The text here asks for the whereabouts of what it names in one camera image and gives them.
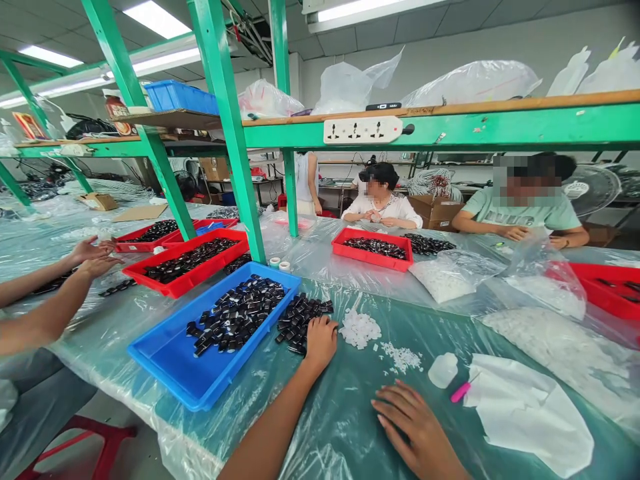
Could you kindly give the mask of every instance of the black bag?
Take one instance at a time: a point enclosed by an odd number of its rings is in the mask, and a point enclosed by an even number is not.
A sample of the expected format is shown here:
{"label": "black bag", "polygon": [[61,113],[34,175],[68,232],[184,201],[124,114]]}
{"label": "black bag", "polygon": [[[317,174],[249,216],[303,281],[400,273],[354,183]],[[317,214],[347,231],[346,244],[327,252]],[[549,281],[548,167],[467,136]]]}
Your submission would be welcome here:
{"label": "black bag", "polygon": [[84,133],[117,133],[118,130],[104,120],[92,119],[76,113],[68,113],[67,116],[74,120],[80,120],[67,132],[67,140],[80,140]]}

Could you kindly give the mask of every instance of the jeans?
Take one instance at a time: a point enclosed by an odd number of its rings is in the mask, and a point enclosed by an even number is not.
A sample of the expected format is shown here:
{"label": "jeans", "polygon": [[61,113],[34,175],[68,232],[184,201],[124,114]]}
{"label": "jeans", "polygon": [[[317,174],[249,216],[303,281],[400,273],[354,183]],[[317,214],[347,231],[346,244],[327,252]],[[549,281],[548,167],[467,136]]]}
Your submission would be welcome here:
{"label": "jeans", "polygon": [[0,363],[0,378],[10,380],[19,394],[13,417],[0,432],[0,480],[14,480],[97,389],[44,349]]}

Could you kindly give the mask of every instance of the ceiling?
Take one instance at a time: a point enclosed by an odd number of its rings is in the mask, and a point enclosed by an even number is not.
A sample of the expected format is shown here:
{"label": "ceiling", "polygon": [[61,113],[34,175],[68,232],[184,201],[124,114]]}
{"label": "ceiling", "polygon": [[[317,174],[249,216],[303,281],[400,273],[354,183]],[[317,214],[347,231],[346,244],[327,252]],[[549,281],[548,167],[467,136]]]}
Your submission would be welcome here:
{"label": "ceiling", "polygon": [[[122,10],[143,0],[109,0],[115,19],[129,50],[164,40],[160,35],[129,18]],[[353,27],[312,35],[309,33],[298,0],[286,0],[289,50],[304,60],[342,55],[397,43],[455,35],[478,29],[508,25],[532,19],[562,15],[577,10],[603,7],[625,0],[462,0],[450,5],[425,8]],[[192,28],[186,0],[155,0],[178,20]],[[239,0],[253,17],[268,18],[268,0]],[[81,0],[0,0],[0,49],[17,51],[26,45],[63,53],[85,63],[104,60]],[[236,72],[267,65],[251,57],[246,49],[233,59]],[[48,78],[50,73],[24,65],[18,66],[29,82]],[[176,67],[149,80],[194,81],[204,78],[200,63]],[[0,95],[15,90],[8,74],[0,69]]]}

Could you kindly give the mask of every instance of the pink marker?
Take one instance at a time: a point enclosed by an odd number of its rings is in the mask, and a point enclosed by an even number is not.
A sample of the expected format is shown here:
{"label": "pink marker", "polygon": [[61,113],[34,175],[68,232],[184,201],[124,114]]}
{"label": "pink marker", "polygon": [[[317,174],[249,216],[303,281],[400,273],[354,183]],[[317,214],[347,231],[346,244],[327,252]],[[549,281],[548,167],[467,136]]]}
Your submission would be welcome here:
{"label": "pink marker", "polygon": [[462,386],[458,388],[458,390],[456,390],[455,393],[451,396],[451,401],[454,403],[458,403],[460,400],[462,400],[462,397],[464,397],[471,388],[471,382],[476,380],[476,378],[478,378],[478,375],[480,375],[480,372],[476,373],[474,378],[472,378],[468,382],[464,382],[464,384],[462,384]]}

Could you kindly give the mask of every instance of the red plastic stool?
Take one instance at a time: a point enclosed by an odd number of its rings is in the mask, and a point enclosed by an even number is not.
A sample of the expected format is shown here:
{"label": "red plastic stool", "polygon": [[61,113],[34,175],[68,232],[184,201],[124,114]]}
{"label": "red plastic stool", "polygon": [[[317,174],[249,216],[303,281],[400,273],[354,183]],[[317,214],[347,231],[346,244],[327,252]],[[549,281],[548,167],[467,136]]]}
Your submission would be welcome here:
{"label": "red plastic stool", "polygon": [[93,470],[93,476],[91,477],[91,480],[109,480],[109,473],[111,472],[113,462],[115,461],[115,457],[118,454],[118,449],[120,448],[122,440],[127,438],[134,438],[137,434],[137,429],[135,427],[112,427],[110,425],[106,425],[104,423],[88,419],[86,417],[74,415],[73,418],[71,418],[71,420],[69,420],[67,424],[62,428],[62,430],[58,432],[58,435],[60,435],[62,432],[73,429],[86,430],[86,432],[81,433],[77,437],[74,437],[71,440],[58,445],[57,447],[44,452],[42,455],[36,458],[36,460],[26,470],[24,470],[24,472],[18,475],[18,478],[16,478],[16,480],[36,480],[40,477],[40,475],[42,475],[41,473],[38,473],[34,470],[36,464],[66,448],[69,448],[72,445],[75,445],[85,438],[92,436],[94,433],[100,435],[104,439],[105,444],[102,446],[102,451],[100,452],[98,462],[95,464],[95,469]]}

